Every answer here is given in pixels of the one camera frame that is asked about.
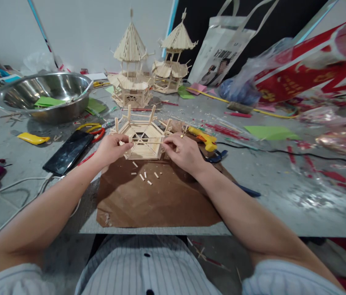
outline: brown paper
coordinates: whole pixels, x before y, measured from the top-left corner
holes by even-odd
[[[136,164],[138,168],[120,158],[101,176],[97,196],[97,222],[101,226],[198,227],[221,221],[201,185],[171,160]],[[215,167],[234,181],[221,164]],[[144,175],[144,171],[147,179],[142,181],[139,173]]]

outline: popsicle stick pagoda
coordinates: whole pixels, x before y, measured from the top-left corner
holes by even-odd
[[[122,71],[117,75],[108,75],[108,78],[114,86],[111,97],[120,107],[131,104],[133,108],[144,108],[152,98],[150,89],[154,79],[142,72],[142,61],[147,59],[148,54],[132,18],[131,9],[131,23],[114,52],[114,58],[121,62]]]
[[[164,61],[155,61],[152,72],[155,78],[154,90],[161,93],[174,93],[182,85],[182,78],[188,74],[188,66],[180,64],[181,53],[185,49],[193,49],[197,41],[192,43],[184,26],[186,8],[182,14],[181,23],[175,27],[170,35],[162,42],[161,47],[166,48]]]
[[[168,120],[165,125],[165,130],[162,131],[155,123],[154,117],[156,106],[152,107],[151,115],[140,115],[131,113],[131,105],[128,105],[128,115],[123,116],[127,122],[119,129],[119,120],[115,119],[115,128],[111,134],[120,133],[129,137],[129,142],[133,142],[134,146],[124,154],[128,160],[158,160],[161,158],[162,146],[161,143],[166,135],[170,135],[170,123]],[[134,120],[133,117],[146,117],[146,120]]]

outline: hand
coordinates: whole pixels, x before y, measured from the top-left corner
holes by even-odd
[[[122,157],[124,153],[133,147],[133,143],[128,143],[129,138],[123,134],[105,135],[100,142],[100,145],[94,155],[98,159],[102,167],[106,167],[118,158]]]
[[[172,161],[180,168],[196,177],[196,174],[207,169],[207,162],[199,151],[197,142],[187,136],[181,138],[180,132],[167,137],[162,143]]]

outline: forearm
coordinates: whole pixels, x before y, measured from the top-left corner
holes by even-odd
[[[194,176],[207,191],[233,235],[249,250],[255,264],[263,259],[287,260],[340,286],[295,233],[217,169],[207,164]]]
[[[0,232],[0,250],[36,253],[47,248],[101,169],[97,159],[91,158],[37,197]]]

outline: black wall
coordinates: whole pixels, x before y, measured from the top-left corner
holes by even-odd
[[[262,0],[241,0],[238,16],[246,16]],[[192,42],[199,43],[192,50],[185,50],[180,57],[181,63],[191,59],[189,65],[193,65],[201,44],[208,30],[210,17],[216,16],[222,7],[224,0],[179,0],[173,28],[181,22],[181,16],[186,8],[185,27]],[[259,33],[249,42],[247,47],[238,57],[226,78],[239,73],[249,57],[255,57],[270,46],[285,37],[295,37],[312,17],[323,7],[327,0],[280,0],[274,11],[268,17]],[[257,29],[263,16],[273,2],[267,3],[257,9],[246,25],[247,29]],[[231,15],[233,2],[222,15]]]

